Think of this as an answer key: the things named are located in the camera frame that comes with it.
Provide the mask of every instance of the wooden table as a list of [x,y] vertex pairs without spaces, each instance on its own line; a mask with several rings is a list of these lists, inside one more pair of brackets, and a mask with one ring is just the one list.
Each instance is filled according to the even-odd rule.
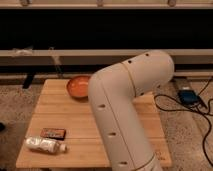
[[[67,130],[65,154],[31,152],[23,144],[17,168],[99,168],[110,167],[88,101],[72,99],[66,90],[68,80],[46,80],[26,137],[38,136],[42,128]],[[134,100],[141,123],[163,167],[171,166],[161,121],[151,93]]]

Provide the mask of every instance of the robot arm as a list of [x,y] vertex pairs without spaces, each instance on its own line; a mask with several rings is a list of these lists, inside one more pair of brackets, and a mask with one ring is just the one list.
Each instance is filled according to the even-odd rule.
[[168,54],[150,51],[96,72],[89,102],[114,171],[161,171],[132,100],[167,83],[174,64]]

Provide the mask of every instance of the speckled floor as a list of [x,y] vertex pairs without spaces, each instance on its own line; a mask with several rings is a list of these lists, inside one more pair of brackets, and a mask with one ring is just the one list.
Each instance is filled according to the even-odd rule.
[[[20,169],[15,169],[16,158],[32,111],[42,89],[42,83],[47,76],[38,77],[29,89],[22,89],[23,78],[24,76],[0,76],[0,121],[6,125],[6,130],[0,132],[0,168],[7,168],[8,171],[20,171]],[[198,92],[205,83],[192,82],[191,85]],[[205,101],[213,96],[212,91],[213,83],[202,94]],[[168,83],[161,87],[156,90],[156,93],[164,93],[176,97],[173,83]],[[179,107],[163,98],[158,101],[158,104],[165,108],[175,109]],[[173,161],[173,166],[164,170],[213,170],[202,152],[201,144],[207,129],[206,121],[200,116],[189,112],[167,113],[160,111],[160,116]],[[213,133],[209,136],[207,144],[208,153],[213,160],[212,142]]]

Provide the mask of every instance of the orange bowl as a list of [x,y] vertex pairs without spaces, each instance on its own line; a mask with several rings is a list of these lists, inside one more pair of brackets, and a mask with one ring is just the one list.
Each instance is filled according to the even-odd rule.
[[67,83],[67,91],[71,97],[86,98],[88,97],[88,84],[90,76],[76,76]]

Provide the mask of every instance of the wire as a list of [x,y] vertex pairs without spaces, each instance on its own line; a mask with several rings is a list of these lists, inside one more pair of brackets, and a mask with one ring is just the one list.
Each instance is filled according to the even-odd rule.
[[[198,93],[198,96],[200,94],[202,94],[206,90],[206,88],[209,86],[209,84],[211,83],[212,80],[213,80],[213,77],[211,77],[208,80],[207,84]],[[202,149],[203,149],[203,153],[204,153],[207,161],[209,162],[209,164],[211,165],[211,167],[213,167],[213,161],[210,160],[210,157],[208,156],[208,153],[207,153],[207,150],[206,150],[206,141],[207,141],[207,138],[208,138],[209,134],[212,131],[212,123],[209,120],[208,116],[210,116],[210,117],[213,116],[213,114],[210,113],[211,112],[211,102],[213,101],[213,98],[211,98],[211,99],[208,100],[207,111],[203,112],[203,111],[201,111],[201,109],[199,109],[199,106],[201,105],[200,103],[197,103],[197,104],[195,104],[193,106],[186,106],[186,105],[183,105],[178,100],[176,100],[175,98],[173,98],[173,97],[171,97],[169,95],[166,95],[166,94],[158,94],[158,95],[156,95],[154,97],[154,99],[157,101],[157,98],[159,98],[159,97],[166,97],[166,98],[174,101],[178,105],[184,107],[184,108],[179,108],[179,109],[165,109],[165,108],[162,108],[161,106],[159,106],[156,103],[157,108],[160,109],[160,110],[162,110],[162,111],[165,111],[165,112],[187,111],[187,112],[192,112],[192,113],[198,114],[198,115],[202,116],[203,118],[205,118],[205,120],[208,122],[208,130],[205,133],[205,135],[203,137],[203,140],[202,140]]]
[[211,83],[213,77],[211,77],[209,79],[209,81],[207,82],[207,84],[201,89],[201,91],[197,94],[198,96],[201,95],[203,93],[203,91],[209,86],[209,84]]

